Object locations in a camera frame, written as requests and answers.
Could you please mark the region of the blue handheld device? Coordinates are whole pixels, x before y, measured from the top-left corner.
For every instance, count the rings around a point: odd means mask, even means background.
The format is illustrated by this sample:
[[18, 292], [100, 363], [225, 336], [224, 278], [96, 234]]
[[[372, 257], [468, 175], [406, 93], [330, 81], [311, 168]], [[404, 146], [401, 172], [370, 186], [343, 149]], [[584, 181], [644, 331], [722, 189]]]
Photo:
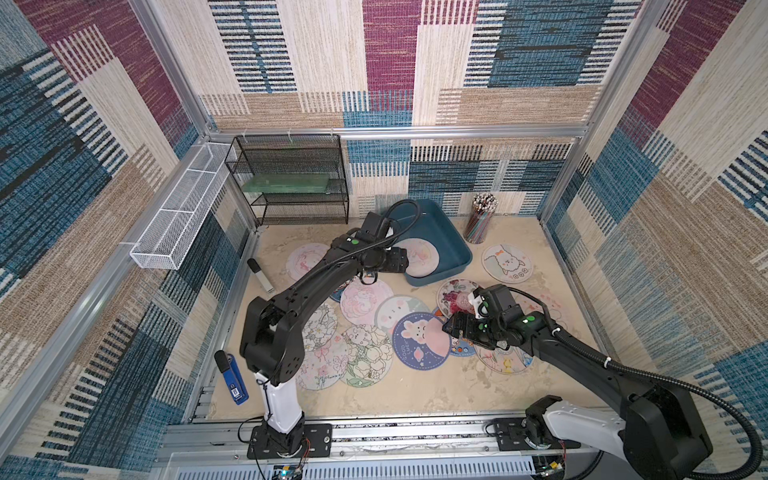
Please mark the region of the blue handheld device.
[[249, 394], [235, 357], [224, 350], [217, 350], [214, 353], [214, 361], [234, 403], [236, 405], [245, 403], [249, 399]]

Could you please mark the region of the navy bunny coaster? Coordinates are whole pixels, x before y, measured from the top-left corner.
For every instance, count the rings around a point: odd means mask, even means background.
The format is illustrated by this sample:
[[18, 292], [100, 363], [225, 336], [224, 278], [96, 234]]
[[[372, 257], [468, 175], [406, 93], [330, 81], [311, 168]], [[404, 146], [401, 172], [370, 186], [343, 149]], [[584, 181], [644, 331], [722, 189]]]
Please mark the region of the navy bunny coaster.
[[450, 356], [451, 340], [441, 318], [429, 312], [405, 315], [394, 327], [392, 344], [398, 359], [411, 369], [429, 371]]

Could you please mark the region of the red floral coaster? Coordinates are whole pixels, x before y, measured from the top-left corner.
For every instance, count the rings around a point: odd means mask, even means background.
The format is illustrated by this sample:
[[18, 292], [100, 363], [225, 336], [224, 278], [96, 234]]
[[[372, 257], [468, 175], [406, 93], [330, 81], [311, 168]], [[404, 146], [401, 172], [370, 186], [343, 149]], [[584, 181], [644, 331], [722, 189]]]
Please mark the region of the red floral coaster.
[[446, 317], [456, 312], [474, 313], [469, 295], [479, 287], [471, 280], [454, 278], [444, 282], [437, 291], [437, 308]]

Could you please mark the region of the green flower outline coaster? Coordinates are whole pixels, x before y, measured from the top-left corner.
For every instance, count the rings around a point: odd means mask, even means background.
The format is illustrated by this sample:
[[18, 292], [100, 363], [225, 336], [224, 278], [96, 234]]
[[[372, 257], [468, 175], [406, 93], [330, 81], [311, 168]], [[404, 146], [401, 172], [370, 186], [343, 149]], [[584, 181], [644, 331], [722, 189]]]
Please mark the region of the green flower outline coaster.
[[388, 333], [372, 325], [351, 326], [342, 338], [348, 358], [343, 378], [347, 385], [370, 387], [388, 374], [394, 358]]

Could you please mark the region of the pale pink unicorn coaster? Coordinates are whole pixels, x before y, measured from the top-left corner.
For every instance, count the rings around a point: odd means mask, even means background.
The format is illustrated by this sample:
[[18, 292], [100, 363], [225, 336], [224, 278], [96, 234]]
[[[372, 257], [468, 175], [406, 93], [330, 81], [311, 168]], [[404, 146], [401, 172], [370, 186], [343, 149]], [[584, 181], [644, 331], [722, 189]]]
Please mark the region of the pale pink unicorn coaster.
[[429, 241], [420, 238], [407, 238], [395, 244], [405, 249], [409, 265], [406, 273], [415, 278], [431, 275], [439, 265], [439, 253]]

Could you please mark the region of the white daisy coaster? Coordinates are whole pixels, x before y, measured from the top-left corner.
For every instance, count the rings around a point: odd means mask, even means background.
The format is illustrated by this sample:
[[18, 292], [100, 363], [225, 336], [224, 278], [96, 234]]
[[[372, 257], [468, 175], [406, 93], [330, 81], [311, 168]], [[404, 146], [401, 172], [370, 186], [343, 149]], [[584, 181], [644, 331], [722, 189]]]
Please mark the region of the white daisy coaster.
[[320, 305], [302, 329], [304, 349], [314, 351], [324, 346], [335, 334], [337, 326], [335, 308], [328, 303]]

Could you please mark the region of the white marker black cap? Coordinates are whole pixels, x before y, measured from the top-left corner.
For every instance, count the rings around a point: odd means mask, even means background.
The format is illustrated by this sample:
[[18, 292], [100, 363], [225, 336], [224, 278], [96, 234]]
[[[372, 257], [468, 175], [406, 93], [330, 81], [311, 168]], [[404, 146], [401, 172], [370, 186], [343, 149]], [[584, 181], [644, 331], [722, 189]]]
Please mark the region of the white marker black cap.
[[255, 258], [249, 258], [247, 260], [247, 265], [250, 268], [251, 272], [255, 275], [259, 283], [261, 284], [263, 290], [267, 294], [273, 294], [275, 292], [275, 288], [264, 273], [261, 266], [258, 264]]

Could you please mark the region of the blue character coaster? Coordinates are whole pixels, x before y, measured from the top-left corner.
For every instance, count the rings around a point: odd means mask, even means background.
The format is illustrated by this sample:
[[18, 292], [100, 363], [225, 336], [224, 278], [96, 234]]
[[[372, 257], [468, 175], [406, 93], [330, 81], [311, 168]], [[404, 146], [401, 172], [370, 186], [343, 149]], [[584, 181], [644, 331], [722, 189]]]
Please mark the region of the blue character coaster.
[[[443, 312], [440, 310], [439, 307], [435, 308], [433, 311], [433, 314], [443, 323], [445, 324], [448, 320], [448, 318], [443, 314]], [[450, 347], [450, 354], [452, 356], [461, 357], [461, 358], [468, 358], [471, 356], [474, 356], [476, 354], [476, 349], [474, 345], [461, 338], [455, 338], [450, 336], [449, 339], [451, 340], [451, 347]]]

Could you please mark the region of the cream cartoon coaster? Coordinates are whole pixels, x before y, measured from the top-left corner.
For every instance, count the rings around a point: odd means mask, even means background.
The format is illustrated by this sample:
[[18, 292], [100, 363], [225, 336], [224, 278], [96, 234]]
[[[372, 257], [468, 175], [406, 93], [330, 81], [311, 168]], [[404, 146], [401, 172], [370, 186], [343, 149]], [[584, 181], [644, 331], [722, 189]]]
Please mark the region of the cream cartoon coaster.
[[505, 375], [521, 374], [531, 367], [534, 361], [530, 355], [517, 347], [510, 347], [508, 350], [477, 348], [476, 355], [487, 368]]

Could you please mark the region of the green bunny coaster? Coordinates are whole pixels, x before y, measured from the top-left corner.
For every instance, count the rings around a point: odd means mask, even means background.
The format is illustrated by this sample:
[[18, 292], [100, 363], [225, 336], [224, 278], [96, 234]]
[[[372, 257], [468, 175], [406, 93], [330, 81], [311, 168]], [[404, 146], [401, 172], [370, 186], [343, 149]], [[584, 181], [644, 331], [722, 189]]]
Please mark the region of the green bunny coaster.
[[384, 300], [378, 307], [374, 317], [375, 325], [388, 334], [392, 334], [397, 323], [406, 315], [430, 311], [428, 305], [416, 297], [395, 295]]

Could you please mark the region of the white dog coaster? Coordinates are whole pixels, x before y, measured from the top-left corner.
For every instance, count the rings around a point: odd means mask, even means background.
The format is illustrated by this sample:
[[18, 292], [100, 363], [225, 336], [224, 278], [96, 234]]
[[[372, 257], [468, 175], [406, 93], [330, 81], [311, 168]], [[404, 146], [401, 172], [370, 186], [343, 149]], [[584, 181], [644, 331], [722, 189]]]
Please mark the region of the white dog coaster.
[[506, 284], [523, 283], [534, 273], [534, 263], [522, 250], [508, 244], [488, 247], [481, 255], [483, 268], [494, 279]]

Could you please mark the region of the green board on shelf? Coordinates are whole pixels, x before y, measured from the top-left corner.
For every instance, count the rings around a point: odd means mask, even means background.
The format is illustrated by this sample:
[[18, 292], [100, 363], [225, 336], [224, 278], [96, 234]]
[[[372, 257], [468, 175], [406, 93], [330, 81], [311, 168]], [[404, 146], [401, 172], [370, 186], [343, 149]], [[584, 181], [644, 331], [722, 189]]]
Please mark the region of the green board on shelf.
[[263, 174], [246, 181], [247, 193], [324, 193], [330, 182], [327, 174]]

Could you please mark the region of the pink blossom coaster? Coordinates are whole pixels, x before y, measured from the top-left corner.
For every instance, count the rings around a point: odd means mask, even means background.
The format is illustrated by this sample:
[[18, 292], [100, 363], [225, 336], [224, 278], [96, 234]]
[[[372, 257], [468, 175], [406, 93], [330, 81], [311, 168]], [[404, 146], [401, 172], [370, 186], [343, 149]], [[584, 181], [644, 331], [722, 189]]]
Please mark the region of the pink blossom coaster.
[[311, 391], [330, 388], [345, 374], [348, 353], [344, 338], [334, 335], [320, 348], [309, 351], [298, 373], [298, 385]]

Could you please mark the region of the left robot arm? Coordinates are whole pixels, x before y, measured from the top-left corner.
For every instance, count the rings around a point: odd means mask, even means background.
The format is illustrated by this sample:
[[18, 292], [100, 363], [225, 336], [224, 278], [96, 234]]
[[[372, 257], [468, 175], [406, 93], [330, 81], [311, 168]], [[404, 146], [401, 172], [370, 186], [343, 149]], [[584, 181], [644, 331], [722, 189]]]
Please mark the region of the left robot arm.
[[305, 413], [294, 377], [304, 358], [303, 329], [312, 314], [342, 284], [366, 273], [403, 273], [407, 253], [395, 244], [421, 217], [415, 208], [410, 223], [399, 226], [393, 208], [370, 212], [363, 225], [336, 237], [319, 262], [292, 286], [269, 299], [257, 297], [246, 310], [239, 355], [261, 388], [265, 414], [254, 430], [257, 440], [286, 453], [306, 444]]

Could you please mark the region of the dark blue cartoon coaster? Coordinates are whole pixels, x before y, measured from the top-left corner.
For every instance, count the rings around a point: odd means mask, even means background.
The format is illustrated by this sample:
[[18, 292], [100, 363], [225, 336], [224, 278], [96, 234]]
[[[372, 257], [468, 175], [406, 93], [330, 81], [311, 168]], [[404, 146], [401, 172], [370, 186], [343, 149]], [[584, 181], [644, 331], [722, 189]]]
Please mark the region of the dark blue cartoon coaster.
[[345, 282], [345, 283], [343, 283], [342, 285], [340, 285], [339, 287], [337, 287], [337, 288], [336, 288], [336, 289], [335, 289], [335, 290], [334, 290], [334, 291], [331, 293], [331, 295], [329, 296], [329, 298], [330, 298], [331, 300], [333, 300], [333, 301], [335, 301], [335, 302], [339, 303], [339, 302], [340, 302], [340, 300], [341, 300], [342, 294], [343, 294], [344, 290], [346, 289], [346, 287], [347, 287], [348, 285], [349, 285], [349, 283], [348, 283], [348, 282]]

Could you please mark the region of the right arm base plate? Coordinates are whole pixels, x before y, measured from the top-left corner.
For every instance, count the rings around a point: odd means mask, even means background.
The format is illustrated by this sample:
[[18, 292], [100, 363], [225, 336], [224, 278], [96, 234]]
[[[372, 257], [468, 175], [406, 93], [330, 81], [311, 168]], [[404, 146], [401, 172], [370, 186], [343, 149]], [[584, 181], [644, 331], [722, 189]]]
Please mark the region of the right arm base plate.
[[523, 417], [503, 417], [492, 419], [484, 426], [487, 436], [496, 440], [499, 451], [534, 451], [559, 450], [570, 451], [579, 449], [582, 444], [572, 440], [556, 439], [554, 437], [536, 437], [525, 426]]

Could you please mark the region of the pink rabbit coaster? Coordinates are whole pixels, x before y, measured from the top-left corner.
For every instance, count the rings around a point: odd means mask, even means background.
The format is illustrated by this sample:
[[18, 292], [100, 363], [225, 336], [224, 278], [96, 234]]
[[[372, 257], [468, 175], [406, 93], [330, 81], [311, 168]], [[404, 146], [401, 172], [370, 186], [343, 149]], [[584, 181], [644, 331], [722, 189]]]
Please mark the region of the pink rabbit coaster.
[[[554, 297], [549, 291], [542, 289], [531, 289], [528, 290], [528, 293], [547, 305], [550, 316], [554, 322], [564, 329], [570, 329], [571, 325], [566, 315], [567, 311], [559, 299]], [[519, 294], [516, 294], [515, 298], [518, 300], [518, 303], [521, 305], [524, 312], [543, 312], [542, 306], [532, 301], [530, 298]]]

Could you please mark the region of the pink kitty coaster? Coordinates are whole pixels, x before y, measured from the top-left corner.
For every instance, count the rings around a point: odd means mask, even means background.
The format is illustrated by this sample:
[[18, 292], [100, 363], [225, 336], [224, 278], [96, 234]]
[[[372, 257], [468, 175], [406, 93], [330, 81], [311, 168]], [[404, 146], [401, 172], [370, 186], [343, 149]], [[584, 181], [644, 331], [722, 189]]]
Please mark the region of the pink kitty coaster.
[[300, 280], [323, 259], [328, 250], [328, 245], [320, 243], [308, 243], [295, 249], [286, 262], [290, 278]]

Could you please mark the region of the cup of colored pencils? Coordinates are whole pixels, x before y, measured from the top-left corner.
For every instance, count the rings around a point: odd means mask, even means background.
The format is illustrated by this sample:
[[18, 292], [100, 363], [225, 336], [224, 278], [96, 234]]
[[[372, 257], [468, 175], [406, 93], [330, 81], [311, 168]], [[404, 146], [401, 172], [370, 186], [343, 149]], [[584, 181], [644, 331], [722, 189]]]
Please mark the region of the cup of colored pencils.
[[483, 243], [490, 220], [498, 206], [493, 193], [478, 193], [472, 201], [471, 215], [464, 231], [464, 239], [471, 244]]

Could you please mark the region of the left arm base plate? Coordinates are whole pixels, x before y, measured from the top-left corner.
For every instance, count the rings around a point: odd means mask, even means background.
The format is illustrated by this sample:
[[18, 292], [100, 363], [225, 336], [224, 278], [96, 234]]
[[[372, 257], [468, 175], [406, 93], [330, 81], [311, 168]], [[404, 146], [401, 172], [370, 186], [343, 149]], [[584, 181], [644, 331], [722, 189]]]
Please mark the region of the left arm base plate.
[[278, 432], [269, 425], [256, 426], [247, 448], [250, 460], [299, 458], [327, 458], [331, 454], [333, 426], [330, 423], [299, 422], [289, 433]]

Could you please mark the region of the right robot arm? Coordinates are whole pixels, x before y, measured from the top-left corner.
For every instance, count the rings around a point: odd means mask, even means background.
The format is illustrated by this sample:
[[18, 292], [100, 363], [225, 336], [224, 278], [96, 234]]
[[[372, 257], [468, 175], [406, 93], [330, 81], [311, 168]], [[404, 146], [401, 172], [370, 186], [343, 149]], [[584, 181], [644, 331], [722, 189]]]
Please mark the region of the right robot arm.
[[489, 350], [518, 348], [557, 367], [597, 395], [611, 414], [576, 407], [547, 395], [525, 411], [521, 425], [536, 448], [572, 440], [625, 460], [644, 479], [685, 479], [713, 446], [688, 390], [624, 373], [608, 357], [555, 322], [545, 302], [526, 312], [519, 289], [497, 284], [468, 296], [469, 311], [452, 314], [443, 331]]

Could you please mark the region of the teal plastic storage box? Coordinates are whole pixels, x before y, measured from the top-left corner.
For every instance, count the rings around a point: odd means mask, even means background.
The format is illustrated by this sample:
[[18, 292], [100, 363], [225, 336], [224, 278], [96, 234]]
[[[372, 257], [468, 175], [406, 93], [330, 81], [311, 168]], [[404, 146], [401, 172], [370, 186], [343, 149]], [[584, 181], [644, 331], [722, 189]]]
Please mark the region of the teal plastic storage box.
[[416, 224], [402, 234], [398, 241], [420, 238], [431, 242], [439, 253], [439, 265], [429, 276], [415, 278], [405, 274], [407, 282], [414, 287], [423, 287], [446, 280], [462, 273], [472, 262], [473, 255], [457, 228], [432, 200], [419, 199], [421, 216]]

